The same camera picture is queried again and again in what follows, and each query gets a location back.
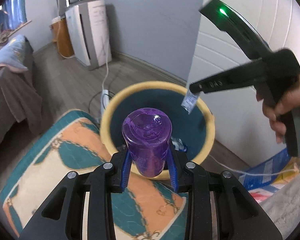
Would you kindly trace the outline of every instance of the yellow rim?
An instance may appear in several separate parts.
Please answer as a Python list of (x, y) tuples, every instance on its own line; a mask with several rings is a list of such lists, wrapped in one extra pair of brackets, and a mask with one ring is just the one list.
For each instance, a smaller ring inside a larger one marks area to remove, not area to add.
[[(107, 106), (106, 110), (103, 113), (102, 119), (101, 119), (101, 126), (100, 126), (100, 137), (103, 144), (106, 146), (106, 149), (108, 152), (113, 155), (114, 153), (118, 152), (116, 147), (114, 146), (111, 135), (110, 135), (110, 123), (111, 118), (116, 110), (117, 106), (128, 96), (130, 96), (133, 93), (147, 90), (147, 89), (164, 89), (164, 90), (172, 90), (177, 93), (185, 95), (187, 92), (187, 89), (173, 84), (169, 82), (162, 82), (162, 81), (149, 81), (149, 82), (142, 82), (135, 85), (132, 85), (130, 87), (125, 88), (124, 90), (120, 91), (118, 94), (116, 94), (110, 101), (109, 105)], [(195, 163), (201, 164), (205, 158), (208, 156), (215, 137), (215, 127), (214, 127), (214, 116), (211, 114), (209, 108), (206, 106), (206, 104), (202, 101), (202, 99), (199, 98), (197, 101), (197, 106), (202, 112), (205, 121), (206, 121), (206, 128), (207, 128), (207, 135), (205, 139), (205, 143), (203, 144), (202, 149), (197, 154), (197, 156), (192, 160)], [(133, 173), (136, 173), (140, 176), (142, 176), (137, 167), (132, 164), (131, 171)], [(169, 179), (169, 171), (164, 170), (162, 171), (158, 176), (151, 178), (151, 179)]]

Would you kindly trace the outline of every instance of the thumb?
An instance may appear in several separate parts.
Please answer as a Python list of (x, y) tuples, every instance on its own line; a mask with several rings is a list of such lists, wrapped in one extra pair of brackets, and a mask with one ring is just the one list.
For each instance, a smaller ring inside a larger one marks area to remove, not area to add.
[(300, 106), (300, 89), (288, 90), (284, 93), (276, 107), (274, 112), (276, 116), (285, 114), (291, 111), (293, 108)]

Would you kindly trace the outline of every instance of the gray blanket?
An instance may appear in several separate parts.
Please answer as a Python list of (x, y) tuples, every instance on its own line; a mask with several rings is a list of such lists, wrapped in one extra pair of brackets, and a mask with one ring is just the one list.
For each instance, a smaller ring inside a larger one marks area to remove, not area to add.
[(25, 119), (34, 134), (41, 131), (42, 98), (32, 85), (32, 52), (29, 42), (25, 42), (23, 65), (27, 71), (17, 74), (7, 67), (0, 68), (0, 143), (15, 122)]

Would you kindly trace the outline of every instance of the brown wooden cabinet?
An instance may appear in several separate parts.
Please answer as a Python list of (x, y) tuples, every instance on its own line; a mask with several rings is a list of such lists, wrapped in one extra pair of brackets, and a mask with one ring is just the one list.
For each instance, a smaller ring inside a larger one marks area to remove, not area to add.
[(63, 18), (50, 27), (53, 30), (53, 42), (56, 42), (59, 54), (64, 57), (74, 55), (66, 19)]

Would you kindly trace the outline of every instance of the patterned rug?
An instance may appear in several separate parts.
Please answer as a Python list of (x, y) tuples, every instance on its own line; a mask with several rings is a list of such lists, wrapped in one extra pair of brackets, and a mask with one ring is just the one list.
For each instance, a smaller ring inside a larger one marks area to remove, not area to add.
[[(71, 110), (19, 162), (0, 193), (17, 236), (69, 171), (87, 173), (110, 161), (98, 133), (89, 114)], [(175, 194), (159, 182), (131, 173), (125, 192), (112, 194), (112, 209), (117, 239), (184, 239), (187, 194)], [(82, 239), (87, 239), (86, 215), (83, 225)]]

